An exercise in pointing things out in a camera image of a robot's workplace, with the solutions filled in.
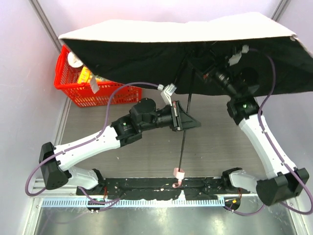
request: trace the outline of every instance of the umbrella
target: umbrella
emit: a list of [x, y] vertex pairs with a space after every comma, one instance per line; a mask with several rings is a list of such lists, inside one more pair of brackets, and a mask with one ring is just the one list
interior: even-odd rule
[[[96, 75], [120, 82], [174, 83], [177, 94], [224, 95], [206, 77], [223, 64], [231, 77], [248, 72], [259, 84], [253, 96], [267, 95], [276, 67], [273, 94], [313, 91], [313, 59], [295, 33], [260, 13], [209, 22], [164, 23], [110, 20], [59, 37]], [[247, 45], [260, 53], [240, 53]], [[228, 59], [240, 56], [230, 65]]]

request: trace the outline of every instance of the white tag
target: white tag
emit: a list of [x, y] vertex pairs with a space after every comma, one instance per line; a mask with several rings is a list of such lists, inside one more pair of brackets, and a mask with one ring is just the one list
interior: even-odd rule
[[90, 87], [91, 87], [91, 90], [94, 94], [96, 94], [100, 90], [95, 76], [92, 76], [92, 78], [90, 80]]

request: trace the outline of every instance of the red plastic crate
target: red plastic crate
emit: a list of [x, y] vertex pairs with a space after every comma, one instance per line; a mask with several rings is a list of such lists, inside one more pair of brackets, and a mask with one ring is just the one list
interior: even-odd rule
[[[55, 68], [54, 86], [62, 90], [77, 106], [90, 107], [107, 105], [110, 95], [123, 84], [116, 82], [98, 82], [100, 90], [94, 94], [89, 83], [78, 84], [80, 71], [69, 66], [67, 55], [69, 49], [62, 47], [61, 54]], [[114, 96], [112, 104], [134, 103], [141, 100], [142, 89], [138, 87], [124, 87]]]

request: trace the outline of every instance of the white wall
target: white wall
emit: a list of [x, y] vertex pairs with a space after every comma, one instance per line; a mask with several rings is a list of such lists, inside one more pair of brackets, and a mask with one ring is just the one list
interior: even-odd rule
[[39, 0], [57, 35], [105, 20], [184, 23], [258, 11], [271, 17], [279, 0]]
[[0, 233], [21, 235], [24, 184], [55, 139], [65, 96], [53, 87], [58, 51], [29, 2], [3, 1], [0, 12]]
[[[294, 31], [310, 51], [313, 51], [312, 9], [313, 1], [292, 0], [279, 21]], [[264, 113], [287, 155], [299, 168], [305, 167], [309, 172], [311, 178], [307, 186], [313, 193], [313, 93], [273, 96]], [[299, 202], [301, 210], [310, 209], [305, 191], [299, 196]], [[304, 218], [313, 234], [313, 215]]]

